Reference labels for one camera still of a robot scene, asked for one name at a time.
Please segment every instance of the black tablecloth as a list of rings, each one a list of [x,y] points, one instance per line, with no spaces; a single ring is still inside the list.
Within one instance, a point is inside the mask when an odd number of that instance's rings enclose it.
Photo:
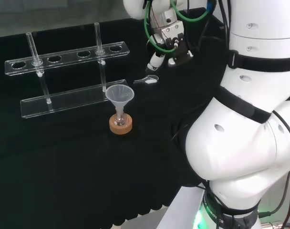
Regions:
[[[189,27],[192,40],[202,27]],[[143,22],[104,22],[101,33],[103,43],[125,41],[131,51],[106,60],[107,81],[126,79],[135,91],[125,107],[134,125],[127,136],[110,132],[110,102],[21,118],[20,100],[42,95],[40,82],[35,73],[4,74],[5,60],[30,51],[25,34],[0,38],[0,229],[108,229],[168,206],[185,184],[189,169],[170,126],[212,97],[226,66],[222,44],[204,41],[189,63],[161,68],[158,84],[133,85],[151,57]],[[208,33],[222,37],[217,21]],[[44,54],[93,46],[95,34],[85,25],[38,32],[34,40]],[[97,62],[45,72],[50,93],[100,83]]]

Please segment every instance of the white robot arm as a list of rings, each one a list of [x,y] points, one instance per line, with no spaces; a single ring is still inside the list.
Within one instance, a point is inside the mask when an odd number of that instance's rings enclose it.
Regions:
[[[176,5],[179,6],[184,1],[177,0]],[[144,0],[124,0],[124,6],[128,14],[138,20],[144,20],[145,18],[146,3],[147,1]],[[171,7],[170,1],[152,1],[149,14],[150,25],[154,32],[151,40],[154,40],[162,48],[176,49],[168,60],[168,66],[178,65],[191,59],[193,55],[186,47],[183,23],[177,19],[176,12]],[[164,52],[157,50],[148,63],[147,68],[151,71],[156,71],[162,65],[165,56]]]
[[[145,16],[143,3],[124,0],[136,19]],[[157,15],[172,11],[169,0],[152,4]],[[241,212],[233,217],[241,228],[260,229],[260,199],[290,171],[290,132],[272,113],[290,127],[290,0],[232,0],[231,5],[232,59],[216,96],[188,132],[186,155],[227,208]],[[202,215],[208,228],[216,228],[207,208],[205,199]]]

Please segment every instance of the funnel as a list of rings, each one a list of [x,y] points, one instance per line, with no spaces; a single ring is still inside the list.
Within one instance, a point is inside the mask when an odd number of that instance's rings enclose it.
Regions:
[[[133,99],[134,95],[134,91],[123,84],[113,85],[106,90],[107,99],[113,103],[116,109],[116,114],[109,120],[110,129],[115,134],[127,134],[132,129],[132,118],[124,113],[124,106]]]

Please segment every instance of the test tube rack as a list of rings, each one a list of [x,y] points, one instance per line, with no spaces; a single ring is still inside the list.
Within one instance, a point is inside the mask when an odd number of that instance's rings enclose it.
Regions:
[[[106,88],[115,84],[126,84],[125,79],[106,83],[105,59],[127,55],[130,51],[125,42],[102,45],[99,23],[94,24],[96,46],[38,55],[32,33],[26,33],[31,50],[31,57],[5,62],[5,74],[9,76],[36,72],[43,91],[43,96],[21,100],[21,116],[36,117],[58,111],[64,111],[108,100]],[[50,94],[45,83],[44,70],[64,67],[71,64],[97,61],[99,63],[101,84]]]

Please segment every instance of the green cable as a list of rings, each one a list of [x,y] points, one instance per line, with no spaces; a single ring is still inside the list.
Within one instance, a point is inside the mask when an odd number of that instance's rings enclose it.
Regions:
[[[177,7],[175,6],[174,4],[174,0],[170,0],[170,3],[172,4],[172,7],[174,8],[174,10],[176,11],[177,15],[185,20],[185,21],[188,21],[188,22],[196,22],[196,21],[200,21],[201,19],[203,19],[207,14],[208,14],[208,11],[206,11],[204,14],[202,14],[199,18],[194,18],[194,19],[190,19],[190,18],[187,18],[185,16],[183,16],[179,10],[177,9]]]
[[[150,35],[149,35],[149,32],[148,32],[148,28],[147,28],[147,17],[148,17],[148,14],[149,14],[149,7],[150,7],[150,4],[147,4],[147,7],[146,7],[146,14],[145,14],[145,19],[144,19],[144,28],[145,28],[145,32],[146,32],[146,35],[147,35],[147,38],[149,39],[150,43],[156,48],[158,49],[159,51],[161,52],[164,52],[164,53],[170,53],[170,52],[173,52],[175,51],[176,49],[173,48],[171,50],[166,50],[166,49],[161,49],[159,46],[157,46],[154,41],[151,39]]]

